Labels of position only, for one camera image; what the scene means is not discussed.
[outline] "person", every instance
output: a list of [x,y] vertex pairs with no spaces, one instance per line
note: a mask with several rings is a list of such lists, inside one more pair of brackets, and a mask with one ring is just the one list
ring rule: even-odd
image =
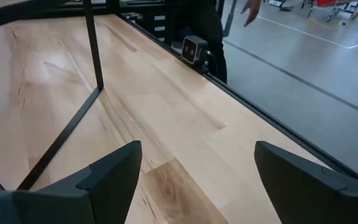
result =
[[[216,0],[178,0],[181,8],[175,16],[174,30],[179,31],[188,26],[194,35],[208,43],[208,50],[214,55],[209,59],[209,71],[212,75],[227,83],[226,59],[223,51],[223,27],[221,18],[216,11]],[[244,24],[248,26],[259,13],[261,0],[248,0],[242,14],[249,9]]]

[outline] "gray floor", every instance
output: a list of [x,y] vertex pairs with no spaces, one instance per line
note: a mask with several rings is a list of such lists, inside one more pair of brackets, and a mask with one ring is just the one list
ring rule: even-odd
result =
[[308,9],[265,3],[246,28],[237,10],[225,40],[229,86],[358,172],[358,18],[327,24],[318,9],[308,21]]

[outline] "light wood plank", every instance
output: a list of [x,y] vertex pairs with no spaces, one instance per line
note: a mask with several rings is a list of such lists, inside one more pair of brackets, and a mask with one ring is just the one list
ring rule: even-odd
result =
[[[321,162],[120,18],[98,16],[96,31],[105,89],[34,190],[138,139],[128,223],[280,223],[255,142]],[[0,181],[14,187],[96,86],[85,20],[10,24],[0,29],[0,58]],[[166,200],[162,180],[199,201]],[[172,216],[181,205],[200,214]]]

